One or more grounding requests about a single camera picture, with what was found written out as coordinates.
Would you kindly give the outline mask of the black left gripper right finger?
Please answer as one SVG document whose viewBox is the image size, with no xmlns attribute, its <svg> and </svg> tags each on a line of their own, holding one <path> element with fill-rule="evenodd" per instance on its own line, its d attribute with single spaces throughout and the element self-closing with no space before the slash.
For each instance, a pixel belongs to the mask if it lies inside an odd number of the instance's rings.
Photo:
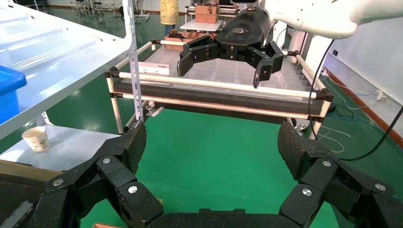
<svg viewBox="0 0 403 228">
<path fill-rule="evenodd" d="M 279 214 L 309 227 L 324 202 L 357 228 L 400 228 L 403 204 L 385 182 L 341 161 L 323 143 L 301 136 L 290 122 L 278 132 L 278 152 L 297 186 Z"/>
</svg>

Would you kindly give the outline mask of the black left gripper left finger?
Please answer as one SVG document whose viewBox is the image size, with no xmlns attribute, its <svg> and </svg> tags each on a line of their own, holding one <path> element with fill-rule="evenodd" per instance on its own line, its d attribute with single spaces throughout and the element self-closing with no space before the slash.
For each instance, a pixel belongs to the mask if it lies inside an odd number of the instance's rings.
<svg viewBox="0 0 403 228">
<path fill-rule="evenodd" d="M 29 227 L 77 228 L 103 200 L 128 227 L 147 227 L 163 214 L 163 205 L 135 175 L 145 146 L 146 127 L 141 120 L 127 134 L 106 140 L 88 161 L 46 184 Z"/>
</svg>

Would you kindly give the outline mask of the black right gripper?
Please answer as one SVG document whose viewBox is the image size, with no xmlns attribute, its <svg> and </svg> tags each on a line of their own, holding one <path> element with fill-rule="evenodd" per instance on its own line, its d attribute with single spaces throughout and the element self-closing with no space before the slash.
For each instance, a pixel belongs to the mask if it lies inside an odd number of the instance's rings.
<svg viewBox="0 0 403 228">
<path fill-rule="evenodd" d="M 270 30 L 269 14 L 255 7 L 242 10 L 215 36 L 204 35 L 183 45 L 177 63 L 179 77 L 185 76 L 194 64 L 216 58 L 246 61 L 255 68 L 253 87 L 269 81 L 282 68 L 284 54 L 274 41 L 263 46 Z"/>
</svg>

